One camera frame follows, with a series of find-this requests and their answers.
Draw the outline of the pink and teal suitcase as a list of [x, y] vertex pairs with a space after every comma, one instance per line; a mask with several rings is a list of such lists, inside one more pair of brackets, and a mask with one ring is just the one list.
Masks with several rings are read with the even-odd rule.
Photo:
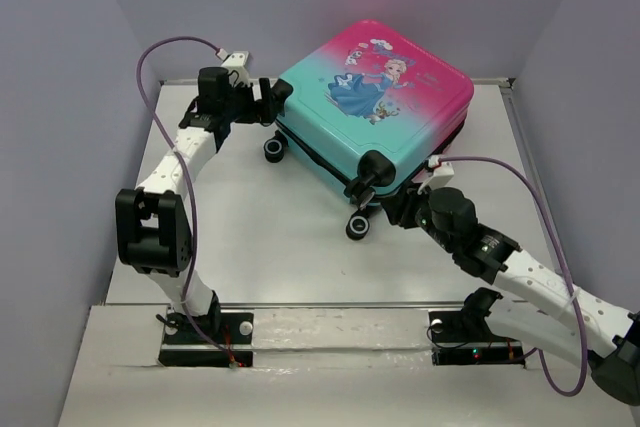
[[382, 202], [426, 169], [461, 131], [471, 79], [391, 27], [361, 20], [287, 68], [267, 161], [291, 152], [355, 209], [348, 238], [363, 239]]

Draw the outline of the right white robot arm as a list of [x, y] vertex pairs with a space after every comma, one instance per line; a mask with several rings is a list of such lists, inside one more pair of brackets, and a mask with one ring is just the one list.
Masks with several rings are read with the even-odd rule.
[[389, 222], [421, 228], [472, 277], [536, 307], [530, 344], [585, 362], [606, 394], [639, 404], [639, 316], [568, 285], [516, 241], [480, 223], [474, 203], [455, 188], [408, 187], [383, 201]]

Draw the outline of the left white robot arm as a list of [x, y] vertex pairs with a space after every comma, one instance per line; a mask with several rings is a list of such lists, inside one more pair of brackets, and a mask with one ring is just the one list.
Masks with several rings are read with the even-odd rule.
[[167, 139], [169, 150], [149, 176], [115, 199], [117, 249], [121, 263], [155, 282], [195, 339], [209, 342], [221, 330], [217, 294], [195, 269], [197, 210], [194, 184], [221, 150], [235, 123], [271, 125], [283, 100], [272, 83], [233, 81], [234, 71], [206, 67], [197, 94]]

